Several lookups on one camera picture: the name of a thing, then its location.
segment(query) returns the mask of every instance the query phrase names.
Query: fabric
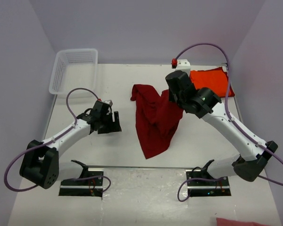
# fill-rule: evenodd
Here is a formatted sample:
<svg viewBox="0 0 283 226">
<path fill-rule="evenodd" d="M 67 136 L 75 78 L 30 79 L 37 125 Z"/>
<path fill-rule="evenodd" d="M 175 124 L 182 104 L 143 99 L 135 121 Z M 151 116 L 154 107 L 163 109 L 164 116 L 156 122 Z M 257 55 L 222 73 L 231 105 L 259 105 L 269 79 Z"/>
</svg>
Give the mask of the fabric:
<svg viewBox="0 0 283 226">
<path fill-rule="evenodd" d="M 191 71 L 190 79 L 194 83 L 195 88 L 208 87 L 218 96 L 225 97 L 228 77 L 227 73 L 222 70 L 222 67 L 208 71 Z M 235 96 L 235 94 L 231 87 L 229 97 L 233 96 Z"/>
<path fill-rule="evenodd" d="M 132 101 L 136 101 L 136 132 L 146 159 L 164 152 L 183 117 L 183 109 L 169 102 L 169 90 L 159 96 L 150 85 L 134 85 Z"/>
<path fill-rule="evenodd" d="M 255 222 L 241 222 L 241 221 L 217 218 L 217 226 L 267 226 L 267 225 L 262 225 Z"/>
</svg>

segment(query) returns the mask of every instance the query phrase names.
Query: white wall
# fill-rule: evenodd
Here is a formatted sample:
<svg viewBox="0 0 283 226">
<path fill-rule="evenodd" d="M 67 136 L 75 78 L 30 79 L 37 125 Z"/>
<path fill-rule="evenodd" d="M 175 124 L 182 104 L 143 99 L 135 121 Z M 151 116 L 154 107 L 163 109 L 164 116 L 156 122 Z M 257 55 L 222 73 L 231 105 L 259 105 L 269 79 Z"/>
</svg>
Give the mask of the white wall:
<svg viewBox="0 0 283 226">
<path fill-rule="evenodd" d="M 232 62 L 233 85 L 245 124 L 274 140 L 283 158 L 283 1 L 267 1 Z M 268 177 L 283 182 L 283 166 L 271 159 Z M 283 187 L 270 184 L 283 224 Z"/>
<path fill-rule="evenodd" d="M 264 0 L 30 0 L 55 51 L 97 48 L 100 63 L 169 64 L 197 42 L 232 58 Z M 224 62 L 197 47 L 192 63 Z"/>
<path fill-rule="evenodd" d="M 0 1 L 0 226 L 7 225 L 16 193 L 3 173 L 16 154 L 41 139 L 50 112 L 48 92 L 55 53 L 27 0 Z M 9 175 L 19 187 L 17 162 Z"/>
</svg>

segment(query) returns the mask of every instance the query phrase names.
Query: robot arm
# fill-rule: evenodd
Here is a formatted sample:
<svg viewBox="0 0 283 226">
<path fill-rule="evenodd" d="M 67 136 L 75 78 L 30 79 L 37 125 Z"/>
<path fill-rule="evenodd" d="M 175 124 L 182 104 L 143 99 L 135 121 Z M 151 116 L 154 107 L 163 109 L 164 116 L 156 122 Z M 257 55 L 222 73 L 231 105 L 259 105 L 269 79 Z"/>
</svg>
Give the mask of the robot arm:
<svg viewBox="0 0 283 226">
<path fill-rule="evenodd" d="M 76 124 L 72 123 L 58 134 L 41 142 L 30 142 L 27 149 L 53 141 L 25 154 L 20 175 L 45 189 L 50 188 L 57 180 L 79 178 L 83 175 L 87 170 L 84 164 L 78 161 L 59 164 L 58 159 L 73 144 L 94 131 L 98 134 L 121 131 L 118 112 L 114 112 L 113 121 L 111 106 L 112 101 L 98 100 L 93 108 L 77 116 Z"/>
<path fill-rule="evenodd" d="M 186 113 L 196 115 L 217 129 L 238 150 L 233 158 L 209 161 L 203 168 L 212 178 L 238 175 L 247 181 L 254 181 L 271 157 L 263 145 L 273 153 L 278 148 L 274 141 L 266 142 L 252 133 L 236 117 L 228 118 L 221 98 L 209 88 L 196 89 L 188 74 L 177 70 L 166 77 L 169 86 L 169 100 L 176 102 Z M 235 121 L 258 144 L 248 140 L 231 122 Z"/>
</svg>

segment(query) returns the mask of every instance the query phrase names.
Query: orange cloth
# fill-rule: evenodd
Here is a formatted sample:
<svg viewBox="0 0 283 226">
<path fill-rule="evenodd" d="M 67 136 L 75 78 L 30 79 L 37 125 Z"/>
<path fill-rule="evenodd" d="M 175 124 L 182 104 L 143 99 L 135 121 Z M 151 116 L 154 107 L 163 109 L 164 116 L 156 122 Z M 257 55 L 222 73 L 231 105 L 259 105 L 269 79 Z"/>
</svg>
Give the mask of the orange cloth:
<svg viewBox="0 0 283 226">
<path fill-rule="evenodd" d="M 225 97 L 227 88 L 227 73 L 222 70 L 222 67 L 208 71 L 191 71 L 190 79 L 195 85 L 195 88 L 203 87 L 210 88 L 218 96 Z M 230 88 L 229 97 L 235 96 L 232 87 Z"/>
</svg>

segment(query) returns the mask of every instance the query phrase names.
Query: white plastic basket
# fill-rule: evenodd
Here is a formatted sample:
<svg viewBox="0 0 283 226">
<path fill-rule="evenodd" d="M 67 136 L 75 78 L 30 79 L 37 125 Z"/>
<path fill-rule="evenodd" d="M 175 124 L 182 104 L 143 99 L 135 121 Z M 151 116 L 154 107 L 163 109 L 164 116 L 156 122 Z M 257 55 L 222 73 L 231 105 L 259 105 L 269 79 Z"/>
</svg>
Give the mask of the white plastic basket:
<svg viewBox="0 0 283 226">
<path fill-rule="evenodd" d="M 87 88 L 92 91 L 96 86 L 98 51 L 94 48 L 66 49 L 59 51 L 53 66 L 49 92 L 66 97 L 74 88 Z M 90 97 L 88 91 L 78 90 L 70 97 Z"/>
</svg>

